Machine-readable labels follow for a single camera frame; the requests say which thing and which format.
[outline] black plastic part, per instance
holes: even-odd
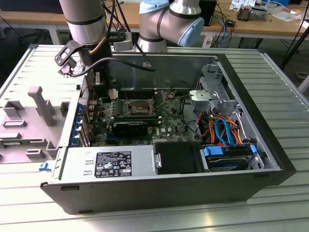
[[[226,24],[228,27],[233,28],[233,27],[235,26],[236,22],[233,21],[233,20],[228,19],[228,20],[225,22],[225,24]]]
[[[200,144],[196,142],[158,142],[155,152],[160,154],[162,167],[158,174],[202,173]]]
[[[120,28],[118,31],[111,31],[108,40],[110,43],[126,40],[126,29]]]
[[[78,191],[79,186],[61,186],[61,191]]]
[[[87,65],[90,66],[93,63],[95,63],[96,61],[98,61],[99,59],[105,58],[105,57],[112,57],[112,49],[111,46],[108,42],[104,43],[99,50],[94,53],[94,54],[89,54],[89,50],[93,49],[95,47],[94,46],[89,46],[89,47],[83,47],[82,49],[79,50],[79,55],[81,57],[82,62]]]
[[[146,136],[148,125],[145,122],[114,123],[112,132],[117,136]]]
[[[58,52],[54,60],[58,66],[62,66],[71,57],[72,54],[82,49],[83,45],[80,45],[74,40],[70,40],[64,47]]]

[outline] gray plastic part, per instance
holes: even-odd
[[[27,149],[26,156],[29,159],[45,158],[45,154],[42,149]]]
[[[17,112],[17,110],[13,107],[4,107],[3,110],[5,111],[6,115],[10,118],[10,119],[16,119],[16,118],[20,118],[19,113]]]
[[[50,100],[46,100],[46,106],[51,115],[55,114],[55,109],[53,108]]]
[[[43,90],[41,86],[31,86],[28,91],[28,95],[34,99],[46,125],[48,127],[52,127],[55,124],[55,120],[50,113],[50,108],[45,103],[45,100],[42,96],[42,91]]]
[[[121,42],[114,42],[113,45],[116,52],[132,50],[133,49],[132,34],[130,32],[126,32],[126,40]]]
[[[25,120],[9,120],[4,121],[2,126],[4,128],[13,128],[13,127],[25,127],[27,125]]]
[[[20,139],[20,133],[1,133],[0,139]]]
[[[69,110],[69,105],[70,105],[69,101],[64,101],[64,102],[61,103],[60,111],[61,111],[62,116],[64,116],[64,117],[67,116],[68,110]]]
[[[49,155],[52,158],[56,158],[57,153],[58,153],[58,148],[56,148],[51,141],[48,142],[46,151],[49,153]]]
[[[30,142],[30,144],[31,144],[33,147],[37,147],[37,146],[46,146],[46,145],[47,145],[47,140],[46,140],[46,139],[42,139],[41,141],[33,141],[33,142]]]

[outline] blue latch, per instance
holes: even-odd
[[[257,154],[256,147],[254,145],[251,145],[250,148],[251,148],[251,151],[253,152],[253,154],[256,155]]]
[[[82,110],[84,110],[84,105],[78,103],[78,104],[77,104],[77,111],[82,111]]]
[[[51,171],[51,165],[47,162],[45,163],[41,163],[40,167],[39,167],[39,171]]]
[[[222,156],[223,150],[219,146],[207,146],[203,149],[205,156]]]
[[[80,116],[75,116],[74,117],[74,122],[80,122],[82,118]]]

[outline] sticker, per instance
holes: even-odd
[[[7,143],[1,143],[4,146],[11,146],[11,145],[21,145],[21,143],[19,142],[7,142]]]
[[[132,176],[130,151],[97,153],[95,177]]]

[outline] wire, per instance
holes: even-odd
[[[121,59],[117,59],[117,58],[114,58],[114,57],[105,57],[105,58],[99,59],[97,62],[95,62],[92,65],[90,65],[89,68],[86,69],[85,71],[80,72],[78,74],[71,74],[70,76],[71,77],[78,77],[78,76],[85,75],[88,72],[90,72],[92,69],[94,69],[96,66],[98,66],[99,64],[102,64],[102,63],[105,63],[105,62],[108,62],[108,61],[119,62],[119,63],[125,64],[125,65],[128,65],[128,66],[131,66],[133,68],[141,69],[141,70],[148,71],[148,72],[154,72],[155,71],[155,69],[146,68],[146,67],[143,67],[143,66],[131,63],[131,62],[126,61],[126,60],[121,60]]]
[[[289,46],[288,50],[286,51],[286,53],[285,53],[285,55],[284,55],[284,57],[283,57],[283,59],[282,59],[281,65],[283,65],[283,62],[284,62],[285,58],[287,57],[287,55],[288,55],[288,53],[289,53],[289,51],[290,51],[292,45],[294,44],[296,38],[298,37],[298,34],[299,34],[299,32],[300,32],[300,29],[303,27],[303,23],[304,23],[304,21],[305,21],[306,15],[307,15],[308,7],[309,7],[309,1],[308,1],[306,10],[305,10],[304,18],[302,19],[302,22],[301,22],[301,24],[300,24],[300,26],[299,26],[298,32],[297,32],[296,36],[294,37],[294,39],[293,39],[291,45]]]
[[[119,4],[122,4],[122,3],[125,3],[124,1],[121,1]],[[111,8],[112,6],[109,6],[109,7],[107,7],[107,8]]]
[[[285,43],[287,43],[287,44],[289,44],[289,45],[292,44],[292,43],[289,43],[289,42],[287,42],[287,41],[285,41],[285,40],[281,40],[281,39],[280,39],[280,42],[281,42],[284,46],[286,46],[287,48],[289,48],[289,46],[287,46]],[[300,50],[298,50],[298,51],[307,51],[307,50],[309,50],[309,48],[300,49]]]
[[[110,18],[110,23],[107,28],[107,32],[105,36],[103,37],[103,39],[97,44],[97,46],[94,49],[89,50],[89,54],[92,55],[96,53],[100,49],[100,47],[102,47],[102,45],[105,44],[105,42],[107,41],[107,38],[109,37],[111,29],[112,29],[112,24],[113,24],[112,19],[114,18],[114,11],[115,11],[115,0],[112,0],[112,12],[111,12],[111,18]]]
[[[188,88],[191,88],[189,86],[188,82],[186,82],[186,81],[175,81],[173,84],[171,84],[170,89],[172,90],[174,85],[177,84],[177,83],[184,83],[186,86],[188,86]]]
[[[232,132],[232,134],[233,134],[234,137],[235,137],[236,145],[239,145],[239,142],[238,142],[238,139],[237,139],[237,136],[236,136],[235,132],[234,132],[233,130],[231,130],[231,132]]]
[[[184,101],[183,101],[183,106],[182,106],[182,117],[183,117],[183,122],[185,123],[185,125],[187,126],[187,128],[192,131],[199,139],[201,139],[201,136],[199,136],[198,133],[196,133],[191,127],[189,127],[188,123],[185,121],[184,119],[184,115],[183,115],[183,109],[184,109],[184,105],[185,105],[185,100],[189,97],[189,94],[187,94],[187,96],[185,97]]]
[[[103,5],[103,8],[106,10],[107,13],[109,13],[110,15],[112,14],[112,12],[110,11],[110,9],[108,9],[105,4]],[[117,16],[113,16],[113,18],[116,20],[117,23],[119,23],[119,25],[122,27],[122,28],[125,28],[122,23],[120,22],[119,18]]]
[[[122,17],[124,23],[125,23],[125,26],[126,26],[127,31],[128,31],[128,32],[131,32],[131,29],[130,29],[130,27],[129,27],[127,21],[126,21],[125,14],[124,14],[124,12],[123,12],[122,9],[121,9],[121,6],[120,6],[118,0],[115,0],[115,1],[116,1],[117,5],[118,5],[119,12],[120,12],[120,14],[121,14],[121,17]],[[148,68],[148,69],[153,69],[153,71],[155,71],[155,66],[151,64],[151,61],[149,60],[149,58],[146,56],[146,54],[143,52],[143,50],[140,48],[140,46],[138,45],[138,43],[137,43],[134,39],[133,39],[133,43],[134,43],[134,45],[136,46],[136,48],[140,51],[140,53],[143,55],[143,57],[144,57],[144,58],[148,61],[148,63],[152,66],[152,68]]]
[[[223,41],[224,41],[224,39],[225,39],[225,35],[226,35],[226,25],[225,25],[225,23],[224,23],[223,19],[221,19],[221,18],[220,18],[220,20],[222,21],[222,25],[223,25],[223,27],[224,27],[223,39],[221,40],[221,44],[220,44],[220,46],[219,46],[219,47],[222,47],[222,45],[223,45]]]
[[[126,21],[126,18],[124,16],[124,13],[121,9],[121,6],[118,2],[118,0],[113,0],[117,3],[118,5],[118,8],[119,8],[119,11],[120,11],[120,14],[121,14],[121,17],[122,19],[124,20],[124,23],[126,25],[126,29],[131,32],[130,30],[130,27],[129,25],[127,24],[127,21]],[[98,66],[99,64],[101,63],[105,63],[105,62],[108,62],[108,61],[115,61],[115,62],[119,62],[119,63],[123,63],[125,65],[128,65],[128,66],[131,66],[133,68],[136,68],[136,69],[140,69],[140,70],[144,70],[144,71],[148,71],[148,72],[154,72],[156,71],[156,68],[151,64],[149,58],[146,56],[146,54],[142,51],[142,49],[140,48],[140,46],[133,40],[133,43],[135,44],[135,46],[138,48],[138,50],[140,51],[140,53],[143,55],[143,57],[148,61],[148,63],[150,64],[151,67],[143,67],[143,66],[140,66],[140,65],[137,65],[137,64],[134,64],[134,63],[131,63],[129,61],[125,61],[125,60],[121,60],[121,59],[117,59],[117,58],[113,58],[113,57],[106,57],[106,58],[102,58],[102,59],[99,59],[98,61],[96,61],[95,63],[93,63],[91,66],[88,67],[87,70],[84,70],[83,72],[80,72],[78,74],[70,74],[71,77],[78,77],[78,76],[82,76],[82,75],[85,75],[87,74],[88,72],[90,72],[92,69],[94,69],[96,66]]]
[[[240,144],[243,144],[243,142],[242,142],[242,140],[241,140],[241,137],[240,137],[240,130],[239,130],[239,129],[237,129],[237,131],[238,131],[238,138],[239,138],[239,142],[240,142]]]
[[[20,34],[18,33],[18,31],[15,30],[15,28],[13,28],[13,27],[11,26],[11,24],[9,24],[1,15],[0,15],[0,18],[1,18],[10,28],[12,28],[13,31],[15,31],[15,33],[16,33],[28,46],[30,45],[30,44],[24,39],[24,37],[23,37],[22,35],[20,35]]]

